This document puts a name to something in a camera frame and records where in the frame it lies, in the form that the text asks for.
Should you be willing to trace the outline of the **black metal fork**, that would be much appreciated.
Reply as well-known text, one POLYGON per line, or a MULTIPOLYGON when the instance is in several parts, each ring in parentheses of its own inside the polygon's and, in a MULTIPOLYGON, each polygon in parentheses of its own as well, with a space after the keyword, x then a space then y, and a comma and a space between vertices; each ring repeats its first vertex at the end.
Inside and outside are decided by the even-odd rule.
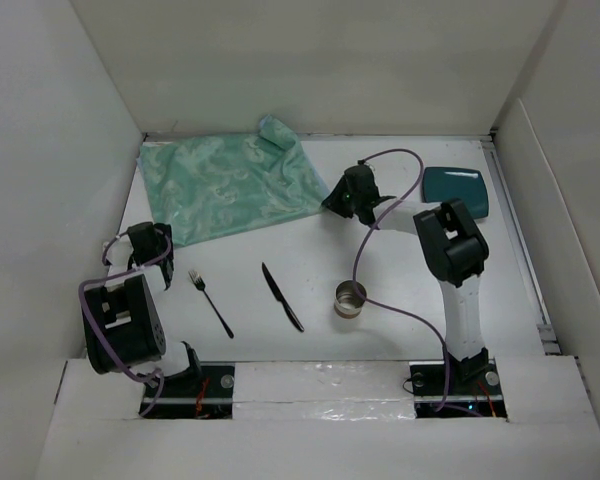
POLYGON ((225 321, 225 319, 223 318, 223 316, 221 315, 221 313, 219 312, 219 310, 217 309, 217 307, 215 306, 215 304, 213 303, 210 295, 207 293, 206 291, 206 283, 203 280, 202 276, 196 271, 196 270, 189 270, 188 271, 188 275, 189 278, 192 282, 192 284, 195 286, 195 288, 200 291, 204 297, 206 298, 206 300, 208 301, 209 305, 211 306, 212 310, 214 311, 215 315, 217 316, 219 322, 221 323, 225 333, 227 334, 227 336, 230 339, 234 339, 235 338, 235 334, 233 332, 233 330, 230 328, 230 326, 228 325, 228 323, 225 321))

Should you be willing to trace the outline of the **green patterned cloth placemat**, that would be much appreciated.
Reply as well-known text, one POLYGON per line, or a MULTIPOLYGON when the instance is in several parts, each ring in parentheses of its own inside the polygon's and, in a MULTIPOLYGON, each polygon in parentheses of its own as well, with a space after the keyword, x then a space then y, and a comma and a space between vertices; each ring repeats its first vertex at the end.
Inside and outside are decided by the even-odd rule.
POLYGON ((144 145, 152 218, 184 247, 317 214, 328 194, 299 137, 268 115, 255 133, 144 145))

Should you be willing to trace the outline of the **teal square plate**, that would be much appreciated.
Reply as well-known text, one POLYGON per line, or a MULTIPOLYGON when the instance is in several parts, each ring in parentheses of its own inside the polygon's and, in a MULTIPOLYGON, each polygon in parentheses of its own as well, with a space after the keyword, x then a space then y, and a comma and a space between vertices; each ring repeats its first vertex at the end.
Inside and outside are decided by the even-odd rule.
POLYGON ((480 171, 458 167, 426 167, 421 183, 424 203, 463 201, 472 218, 487 218, 490 211, 488 192, 480 171))

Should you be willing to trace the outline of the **steel cup with cork base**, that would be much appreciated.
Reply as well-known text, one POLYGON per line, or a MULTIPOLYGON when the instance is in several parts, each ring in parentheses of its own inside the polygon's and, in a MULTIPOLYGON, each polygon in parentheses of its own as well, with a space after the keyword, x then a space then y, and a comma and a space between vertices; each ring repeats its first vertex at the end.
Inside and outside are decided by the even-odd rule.
POLYGON ((345 319, 353 319, 360 315, 366 302, 367 291, 359 282, 346 280, 335 290, 334 310, 345 319))

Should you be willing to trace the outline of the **black table knife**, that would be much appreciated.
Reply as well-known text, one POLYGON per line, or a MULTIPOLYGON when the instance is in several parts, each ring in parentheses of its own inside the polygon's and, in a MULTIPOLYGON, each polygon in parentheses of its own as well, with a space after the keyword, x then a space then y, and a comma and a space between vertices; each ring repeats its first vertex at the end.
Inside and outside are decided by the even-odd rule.
POLYGON ((302 325, 302 323, 298 319, 297 315, 291 308, 289 302, 286 300, 286 298, 282 294, 278 284, 276 283, 275 279, 271 275, 271 272, 269 271, 268 267, 266 266, 266 264, 264 262, 261 263, 261 269, 262 269, 265 281, 266 281, 269 289, 271 290, 275 300, 282 305, 285 315, 287 316, 287 318, 289 319, 291 324, 294 326, 294 328, 296 330, 298 330, 301 333, 304 333, 305 332, 304 326, 302 325))

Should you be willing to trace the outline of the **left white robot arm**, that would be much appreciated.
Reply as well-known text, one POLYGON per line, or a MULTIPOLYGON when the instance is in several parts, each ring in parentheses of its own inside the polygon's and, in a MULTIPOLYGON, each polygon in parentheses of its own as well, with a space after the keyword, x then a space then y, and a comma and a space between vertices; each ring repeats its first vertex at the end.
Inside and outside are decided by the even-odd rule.
POLYGON ((174 276, 172 227, 132 225, 104 243, 101 262, 120 271, 78 287, 93 370, 122 374, 158 394, 168 386, 181 396, 196 394, 203 382, 198 356, 189 343, 168 338, 154 300, 174 276))

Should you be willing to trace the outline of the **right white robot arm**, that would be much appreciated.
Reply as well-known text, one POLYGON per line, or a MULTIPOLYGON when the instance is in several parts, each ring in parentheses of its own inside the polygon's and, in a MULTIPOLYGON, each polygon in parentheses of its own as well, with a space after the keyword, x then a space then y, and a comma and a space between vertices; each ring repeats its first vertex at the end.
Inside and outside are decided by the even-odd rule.
POLYGON ((445 314, 443 395, 474 387, 489 356, 481 332, 479 286, 489 248, 466 205, 459 199, 422 203, 382 196, 371 168, 346 169, 323 206, 357 217, 372 231, 415 235, 426 266, 438 281, 445 314))

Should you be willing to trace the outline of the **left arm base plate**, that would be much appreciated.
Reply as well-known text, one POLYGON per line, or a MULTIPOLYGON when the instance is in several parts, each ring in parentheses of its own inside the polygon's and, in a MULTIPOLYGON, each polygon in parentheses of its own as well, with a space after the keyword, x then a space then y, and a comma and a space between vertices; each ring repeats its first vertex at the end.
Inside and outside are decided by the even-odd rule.
POLYGON ((203 363, 201 374, 183 374, 168 379, 162 392, 146 387, 139 412, 150 405, 144 415, 158 420, 229 420, 233 417, 235 365, 232 363, 203 363))

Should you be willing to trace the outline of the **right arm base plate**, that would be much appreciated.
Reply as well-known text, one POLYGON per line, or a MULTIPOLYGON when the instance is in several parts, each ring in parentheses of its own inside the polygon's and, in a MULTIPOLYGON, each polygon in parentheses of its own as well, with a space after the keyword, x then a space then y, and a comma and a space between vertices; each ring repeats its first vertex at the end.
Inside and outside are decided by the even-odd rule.
POLYGON ((403 389, 413 395, 417 419, 508 417, 497 365, 490 359, 485 370, 461 381, 452 373, 444 406, 442 401, 446 369, 442 361, 409 363, 403 389))

